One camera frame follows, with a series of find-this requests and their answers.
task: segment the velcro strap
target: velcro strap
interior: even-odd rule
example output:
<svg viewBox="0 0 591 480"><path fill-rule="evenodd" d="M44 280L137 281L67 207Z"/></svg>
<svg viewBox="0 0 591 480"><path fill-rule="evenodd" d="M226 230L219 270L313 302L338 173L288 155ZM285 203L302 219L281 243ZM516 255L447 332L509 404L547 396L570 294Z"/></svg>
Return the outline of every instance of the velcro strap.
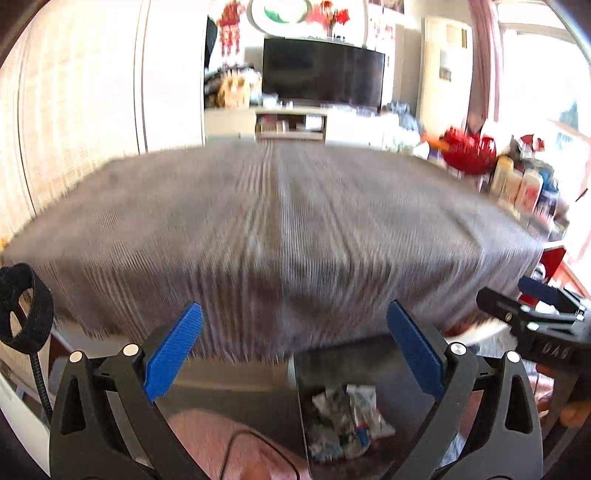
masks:
<svg viewBox="0 0 591 480"><path fill-rule="evenodd" d="M12 335L10 314L18 315L19 297L25 290L33 290L33 299L27 321L21 331ZM49 338L53 324L51 293L34 270L27 264L0 268L0 340L5 345L26 355L36 353Z"/></svg>

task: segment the orange object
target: orange object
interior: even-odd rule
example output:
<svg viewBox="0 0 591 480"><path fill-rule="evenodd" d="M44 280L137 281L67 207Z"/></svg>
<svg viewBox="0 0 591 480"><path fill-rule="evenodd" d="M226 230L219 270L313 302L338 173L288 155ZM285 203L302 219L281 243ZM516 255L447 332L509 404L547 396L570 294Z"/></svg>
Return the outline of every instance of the orange object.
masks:
<svg viewBox="0 0 591 480"><path fill-rule="evenodd" d="M449 143L444 142L438 138L422 137L421 141L427 142L429 147L433 148L434 150L441 150L442 152L449 150Z"/></svg>

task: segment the poster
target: poster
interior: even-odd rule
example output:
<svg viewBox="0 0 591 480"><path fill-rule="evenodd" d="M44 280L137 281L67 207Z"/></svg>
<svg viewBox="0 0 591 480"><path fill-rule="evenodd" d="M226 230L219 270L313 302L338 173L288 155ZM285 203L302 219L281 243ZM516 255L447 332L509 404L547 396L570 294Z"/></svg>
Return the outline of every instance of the poster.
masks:
<svg viewBox="0 0 591 480"><path fill-rule="evenodd" d="M369 0L369 3L391 8L400 14L404 13L404 0Z"/></svg>

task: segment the television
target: television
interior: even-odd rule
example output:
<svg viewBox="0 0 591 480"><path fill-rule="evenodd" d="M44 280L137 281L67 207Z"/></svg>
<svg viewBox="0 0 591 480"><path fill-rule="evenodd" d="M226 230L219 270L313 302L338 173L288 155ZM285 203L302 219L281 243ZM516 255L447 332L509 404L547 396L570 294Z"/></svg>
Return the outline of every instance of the television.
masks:
<svg viewBox="0 0 591 480"><path fill-rule="evenodd" d="M383 53L344 43L266 38L263 93L301 103L347 103L379 109Z"/></svg>

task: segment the plastic bottle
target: plastic bottle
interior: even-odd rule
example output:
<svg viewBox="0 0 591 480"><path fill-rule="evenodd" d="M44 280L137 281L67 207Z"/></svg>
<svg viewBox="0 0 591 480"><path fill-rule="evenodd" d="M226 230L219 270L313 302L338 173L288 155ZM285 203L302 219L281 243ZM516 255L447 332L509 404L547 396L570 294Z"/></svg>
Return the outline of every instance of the plastic bottle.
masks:
<svg viewBox="0 0 591 480"><path fill-rule="evenodd" d="M507 180L507 175L513 171L513 160L509 157L499 157L496 163L495 175L492 178L491 193L496 196L501 195L501 191Z"/></svg>
<svg viewBox="0 0 591 480"><path fill-rule="evenodd" d="M513 170L507 175L505 185L501 190L501 198L513 205L517 199L519 188L521 187L521 181L523 180L523 174L519 170Z"/></svg>
<svg viewBox="0 0 591 480"><path fill-rule="evenodd" d="M543 183L542 175L538 172L530 168L525 171L521 180L521 187L519 187L519 193L515 199L515 208L517 211L526 214L533 213L535 204L538 203Z"/></svg>

